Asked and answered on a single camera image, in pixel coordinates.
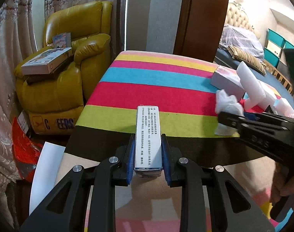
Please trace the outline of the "person's right hand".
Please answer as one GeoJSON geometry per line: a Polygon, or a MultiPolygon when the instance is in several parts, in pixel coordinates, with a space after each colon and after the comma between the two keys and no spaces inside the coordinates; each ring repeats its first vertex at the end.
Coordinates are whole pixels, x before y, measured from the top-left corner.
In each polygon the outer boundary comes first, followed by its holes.
{"type": "Polygon", "coordinates": [[[275,166],[270,194],[270,202],[272,203],[279,202],[281,197],[294,194],[294,176],[287,181],[281,172],[283,166],[278,162],[275,163],[275,166]]]}

